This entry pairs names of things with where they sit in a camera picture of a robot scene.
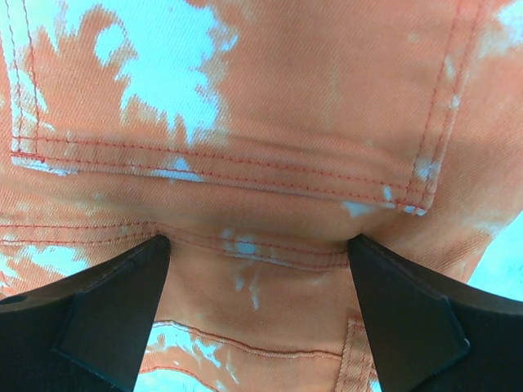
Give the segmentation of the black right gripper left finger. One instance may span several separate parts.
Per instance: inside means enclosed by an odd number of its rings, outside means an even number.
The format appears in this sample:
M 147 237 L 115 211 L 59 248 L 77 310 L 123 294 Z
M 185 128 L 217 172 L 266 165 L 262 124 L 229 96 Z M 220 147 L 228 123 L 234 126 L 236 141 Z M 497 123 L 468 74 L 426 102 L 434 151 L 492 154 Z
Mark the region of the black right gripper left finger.
M 157 235 L 1 301 L 3 391 L 132 391 L 168 274 Z

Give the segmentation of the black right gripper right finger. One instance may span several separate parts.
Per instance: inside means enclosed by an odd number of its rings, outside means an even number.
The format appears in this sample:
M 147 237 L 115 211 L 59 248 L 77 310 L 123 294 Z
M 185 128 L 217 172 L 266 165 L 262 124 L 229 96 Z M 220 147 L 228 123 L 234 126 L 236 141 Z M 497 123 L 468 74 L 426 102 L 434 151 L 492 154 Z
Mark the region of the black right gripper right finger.
M 520 391 L 522 304 L 359 235 L 348 260 L 383 391 Z

